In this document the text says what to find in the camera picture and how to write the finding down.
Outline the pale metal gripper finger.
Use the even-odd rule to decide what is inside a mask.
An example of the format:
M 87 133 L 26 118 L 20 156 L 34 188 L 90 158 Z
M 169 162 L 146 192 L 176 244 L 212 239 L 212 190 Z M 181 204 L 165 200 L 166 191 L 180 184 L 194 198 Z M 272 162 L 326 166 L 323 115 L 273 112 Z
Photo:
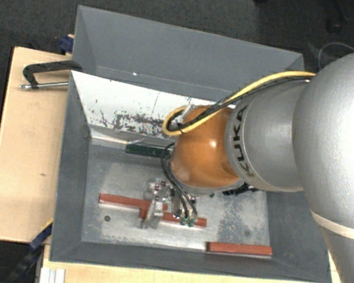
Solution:
M 153 210 L 153 214 L 151 217 L 151 223 L 150 223 L 150 227 L 151 228 L 155 228 L 157 229 L 157 227 L 159 226 L 159 223 L 163 217 L 163 206 L 164 204 L 162 202 L 158 202 L 156 201 L 154 204 L 154 210 Z
M 145 208 L 145 214 L 144 214 L 144 218 L 143 218 L 142 226 L 141 226 L 143 229 L 149 228 L 149 226 L 151 226 L 154 209 L 155 209 L 155 202 L 151 201 L 147 205 L 147 208 Z

